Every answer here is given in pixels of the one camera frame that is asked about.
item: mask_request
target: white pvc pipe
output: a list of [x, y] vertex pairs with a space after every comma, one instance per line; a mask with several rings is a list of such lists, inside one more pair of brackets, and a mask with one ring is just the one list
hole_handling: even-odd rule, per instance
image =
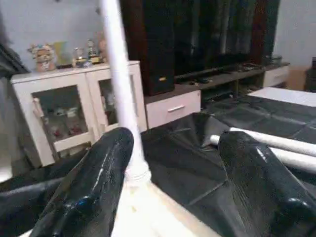
[[[218, 145], [220, 136], [212, 135], [210, 137], [211, 144]], [[295, 152], [289, 152], [273, 147], [269, 147], [275, 156], [285, 165], [309, 173], [316, 173], [316, 158]]]
[[316, 145], [307, 143], [307, 142], [300, 142], [292, 139], [287, 139], [283, 137], [277, 137], [268, 135], [265, 133], [254, 132], [249, 130], [244, 130], [240, 128], [231, 127], [230, 131], [241, 131], [245, 132], [254, 139], [259, 142], [265, 143], [269, 146], [273, 146], [276, 148], [280, 148], [287, 151], [292, 151], [295, 153], [301, 153], [308, 156], [316, 157]]
[[128, 128], [134, 136], [134, 149], [126, 170], [129, 184], [138, 186], [150, 181], [151, 173], [144, 159], [142, 142], [137, 126], [135, 107], [128, 71], [124, 28], [118, 0], [100, 0], [104, 34], [112, 73], [112, 86], [117, 105], [118, 123]]

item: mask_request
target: tv stand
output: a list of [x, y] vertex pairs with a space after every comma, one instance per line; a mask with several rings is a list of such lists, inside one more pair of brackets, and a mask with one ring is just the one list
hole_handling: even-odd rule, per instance
[[237, 98], [267, 86], [284, 86], [288, 63], [265, 67], [236, 65], [178, 81], [179, 84], [195, 86], [201, 90], [202, 105], [227, 97]]

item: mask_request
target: black latex sheet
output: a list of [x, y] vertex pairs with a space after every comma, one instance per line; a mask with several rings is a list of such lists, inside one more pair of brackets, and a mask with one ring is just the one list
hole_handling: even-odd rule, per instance
[[[247, 233], [217, 148], [205, 146], [209, 135], [220, 135], [235, 126], [314, 143], [316, 112], [311, 107], [244, 97], [212, 104], [208, 114], [192, 114], [143, 133], [145, 157], [152, 180], [179, 204], [220, 235], [244, 237]], [[0, 233], [18, 236], [31, 229], [63, 177], [82, 156], [1, 184]], [[316, 195], [315, 175], [291, 171]]]
[[[220, 235], [246, 237], [249, 234], [217, 148], [205, 146], [209, 136], [221, 135], [234, 126], [313, 143], [316, 111], [310, 107], [246, 97], [212, 105], [208, 113], [216, 119], [203, 113], [192, 114], [143, 134], [152, 180]], [[315, 196], [316, 176], [291, 171]]]
[[254, 96], [207, 106], [207, 113], [237, 127], [308, 143], [316, 142], [316, 108]]

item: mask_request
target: cabinet handle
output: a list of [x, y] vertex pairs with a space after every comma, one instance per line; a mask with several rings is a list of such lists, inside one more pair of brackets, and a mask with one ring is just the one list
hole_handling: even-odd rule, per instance
[[184, 109], [184, 108], [185, 108], [184, 105], [180, 105], [180, 106], [177, 106], [177, 107], [174, 107], [174, 108], [168, 110], [168, 113], [172, 113], [172, 112], [174, 112], [176, 110], [181, 110], [181, 109]]

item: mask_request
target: tv screen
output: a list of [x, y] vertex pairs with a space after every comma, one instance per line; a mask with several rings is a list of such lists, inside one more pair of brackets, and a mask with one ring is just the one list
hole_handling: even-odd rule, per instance
[[257, 0], [176, 0], [175, 75], [249, 58]]

